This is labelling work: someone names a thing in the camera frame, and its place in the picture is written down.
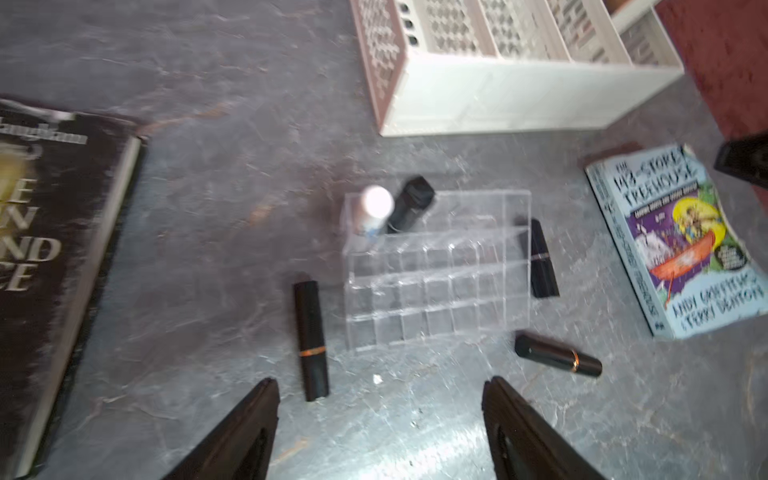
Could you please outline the black lipstick orange band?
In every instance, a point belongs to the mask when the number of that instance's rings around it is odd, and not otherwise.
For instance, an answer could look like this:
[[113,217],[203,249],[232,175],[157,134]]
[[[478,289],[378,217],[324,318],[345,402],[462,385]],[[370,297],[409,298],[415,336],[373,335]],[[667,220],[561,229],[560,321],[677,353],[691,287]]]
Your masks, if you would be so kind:
[[305,399],[313,402],[330,394],[318,283],[314,280],[295,283],[293,293]]

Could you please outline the Treehouse paperback book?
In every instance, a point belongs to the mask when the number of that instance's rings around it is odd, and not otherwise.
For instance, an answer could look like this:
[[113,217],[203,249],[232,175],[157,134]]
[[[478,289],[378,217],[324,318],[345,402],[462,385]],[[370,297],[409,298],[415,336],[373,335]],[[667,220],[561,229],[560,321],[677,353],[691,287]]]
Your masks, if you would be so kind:
[[767,313],[767,276],[685,144],[585,169],[651,333],[681,340]]

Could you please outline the black hardcover Maugham book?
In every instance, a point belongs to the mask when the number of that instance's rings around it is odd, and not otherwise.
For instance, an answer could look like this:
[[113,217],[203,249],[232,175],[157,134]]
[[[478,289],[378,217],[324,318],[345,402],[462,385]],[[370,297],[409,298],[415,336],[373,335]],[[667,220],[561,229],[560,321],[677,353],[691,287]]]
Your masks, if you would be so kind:
[[1,101],[1,475],[40,465],[147,142],[136,120]]

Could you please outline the white magazine file organizer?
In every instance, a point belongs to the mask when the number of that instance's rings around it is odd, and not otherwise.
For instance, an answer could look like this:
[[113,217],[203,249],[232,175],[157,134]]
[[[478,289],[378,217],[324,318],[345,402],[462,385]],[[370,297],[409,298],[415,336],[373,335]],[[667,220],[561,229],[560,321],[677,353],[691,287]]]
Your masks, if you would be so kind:
[[385,137],[602,129],[682,76],[651,1],[355,1]]

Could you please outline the white lip balm tube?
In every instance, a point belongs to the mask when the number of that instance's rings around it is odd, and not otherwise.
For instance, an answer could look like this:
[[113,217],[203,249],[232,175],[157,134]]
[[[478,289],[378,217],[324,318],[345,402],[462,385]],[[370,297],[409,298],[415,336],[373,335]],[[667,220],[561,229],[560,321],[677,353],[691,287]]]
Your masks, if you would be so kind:
[[352,234],[366,239],[377,236],[393,210],[394,198],[386,188],[379,185],[365,187],[352,205]]

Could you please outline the black lipstick angled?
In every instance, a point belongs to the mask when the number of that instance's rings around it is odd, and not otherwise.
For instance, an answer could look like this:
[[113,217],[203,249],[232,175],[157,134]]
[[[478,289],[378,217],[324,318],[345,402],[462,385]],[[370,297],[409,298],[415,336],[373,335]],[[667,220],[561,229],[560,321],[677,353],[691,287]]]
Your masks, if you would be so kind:
[[395,199],[394,209],[387,220],[387,233],[410,230],[431,206],[435,190],[423,176],[410,178]]

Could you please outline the black lipstick gold band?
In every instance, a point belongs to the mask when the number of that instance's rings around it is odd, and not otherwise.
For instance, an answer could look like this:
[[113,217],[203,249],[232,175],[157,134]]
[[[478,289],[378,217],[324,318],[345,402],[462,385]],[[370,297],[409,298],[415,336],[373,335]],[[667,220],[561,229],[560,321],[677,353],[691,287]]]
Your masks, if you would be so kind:
[[543,337],[517,334],[514,351],[520,358],[578,375],[598,378],[603,373],[597,358]]

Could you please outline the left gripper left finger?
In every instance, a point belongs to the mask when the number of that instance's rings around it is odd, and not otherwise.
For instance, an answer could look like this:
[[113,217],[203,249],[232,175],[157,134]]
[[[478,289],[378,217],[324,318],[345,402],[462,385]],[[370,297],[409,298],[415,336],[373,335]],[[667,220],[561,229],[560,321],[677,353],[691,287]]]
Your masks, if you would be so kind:
[[264,479],[276,435],[279,403],[278,382],[263,379],[165,477]]

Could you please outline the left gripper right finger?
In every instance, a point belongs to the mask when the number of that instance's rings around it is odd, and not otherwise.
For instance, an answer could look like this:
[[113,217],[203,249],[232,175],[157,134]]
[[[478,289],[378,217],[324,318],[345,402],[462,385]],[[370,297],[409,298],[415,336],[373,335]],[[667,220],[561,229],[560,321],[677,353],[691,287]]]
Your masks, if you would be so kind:
[[482,411],[498,479],[601,479],[502,377],[486,381]]

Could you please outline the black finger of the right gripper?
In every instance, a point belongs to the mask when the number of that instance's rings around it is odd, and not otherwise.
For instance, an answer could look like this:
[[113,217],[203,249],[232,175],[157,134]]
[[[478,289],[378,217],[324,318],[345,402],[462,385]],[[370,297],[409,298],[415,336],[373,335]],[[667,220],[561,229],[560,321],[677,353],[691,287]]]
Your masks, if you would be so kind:
[[726,141],[718,151],[714,169],[767,189],[767,150],[766,131]]

